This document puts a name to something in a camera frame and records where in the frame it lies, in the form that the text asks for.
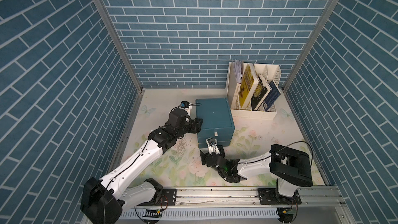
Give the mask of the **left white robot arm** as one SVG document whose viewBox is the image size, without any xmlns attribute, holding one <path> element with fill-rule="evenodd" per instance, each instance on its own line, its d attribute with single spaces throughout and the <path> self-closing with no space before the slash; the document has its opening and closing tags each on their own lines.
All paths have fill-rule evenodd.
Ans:
<svg viewBox="0 0 398 224">
<path fill-rule="evenodd" d="M 92 177 L 85 183 L 80 209 L 91 223 L 114 224 L 123 212 L 143 203 L 156 205 L 166 198 L 162 194 L 163 186 L 152 178 L 134 188 L 129 186 L 177 140 L 200 132 L 203 119 L 191 119 L 189 113 L 187 108 L 171 110 L 165 125 L 153 130 L 124 163 L 102 178 Z"/>
</svg>

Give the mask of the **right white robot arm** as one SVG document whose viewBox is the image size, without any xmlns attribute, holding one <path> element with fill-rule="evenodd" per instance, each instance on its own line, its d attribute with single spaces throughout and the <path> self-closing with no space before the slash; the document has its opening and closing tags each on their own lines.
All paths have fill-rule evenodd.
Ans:
<svg viewBox="0 0 398 224">
<path fill-rule="evenodd" d="M 263 174 L 277 176 L 277 195 L 292 198 L 300 187 L 312 187 L 311 156 L 290 145 L 273 144 L 268 152 L 251 159 L 226 159 L 224 147 L 212 143 L 200 151 L 201 163 L 218 172 L 228 183 L 240 183 Z"/>
</svg>

